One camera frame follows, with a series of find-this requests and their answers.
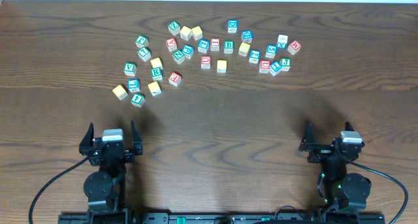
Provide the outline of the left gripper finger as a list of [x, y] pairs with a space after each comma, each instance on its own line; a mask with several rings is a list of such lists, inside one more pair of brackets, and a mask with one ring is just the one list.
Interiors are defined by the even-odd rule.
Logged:
[[93, 145], [93, 139], [94, 139], [94, 127], [93, 127], [93, 124], [90, 123], [85, 136], [83, 137], [83, 139], [81, 140], [79, 144], [79, 147], [80, 148], [91, 147]]
[[142, 147], [142, 138], [137, 131], [134, 121], [131, 121], [131, 132], [132, 132], [133, 146]]

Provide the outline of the blue 2 block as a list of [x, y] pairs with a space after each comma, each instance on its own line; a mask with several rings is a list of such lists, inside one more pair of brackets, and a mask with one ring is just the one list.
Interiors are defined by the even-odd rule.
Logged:
[[249, 62], [258, 64], [260, 60], [261, 53], [258, 50], [251, 50], [249, 53]]

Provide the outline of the red A block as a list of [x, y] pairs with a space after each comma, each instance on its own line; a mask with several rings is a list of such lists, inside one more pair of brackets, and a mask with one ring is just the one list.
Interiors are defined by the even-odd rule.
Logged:
[[169, 52], [173, 52], [173, 51], [176, 51], [178, 49], [177, 42], [176, 42], [176, 39], [174, 37], [167, 39], [165, 41], [165, 43], [167, 45], [167, 49], [168, 49]]

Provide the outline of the red I block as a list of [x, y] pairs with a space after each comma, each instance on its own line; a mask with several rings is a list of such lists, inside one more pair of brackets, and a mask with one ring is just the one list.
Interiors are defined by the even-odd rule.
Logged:
[[219, 38], [210, 39], [210, 49], [213, 52], [218, 52], [220, 50], [221, 40]]

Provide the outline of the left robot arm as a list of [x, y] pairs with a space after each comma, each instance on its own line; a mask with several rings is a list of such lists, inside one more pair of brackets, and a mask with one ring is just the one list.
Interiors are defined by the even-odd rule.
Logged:
[[125, 204], [126, 164], [135, 162], [142, 155], [142, 139], [135, 124], [131, 123], [133, 147], [124, 146], [123, 131], [109, 129], [102, 137], [95, 138], [93, 125], [79, 145], [79, 152], [99, 170], [90, 174], [84, 182], [84, 193], [88, 198], [86, 223], [89, 224], [134, 224], [141, 218]]

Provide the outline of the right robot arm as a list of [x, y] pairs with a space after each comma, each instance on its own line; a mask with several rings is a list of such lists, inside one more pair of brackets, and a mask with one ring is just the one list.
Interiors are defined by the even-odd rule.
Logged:
[[311, 123], [306, 122], [298, 150], [308, 153], [309, 163], [321, 165], [318, 190], [327, 200], [327, 206], [337, 212], [360, 212], [366, 208], [371, 181], [358, 173], [347, 172], [347, 165], [359, 158], [363, 147], [363, 139], [348, 121], [331, 144], [317, 143]]

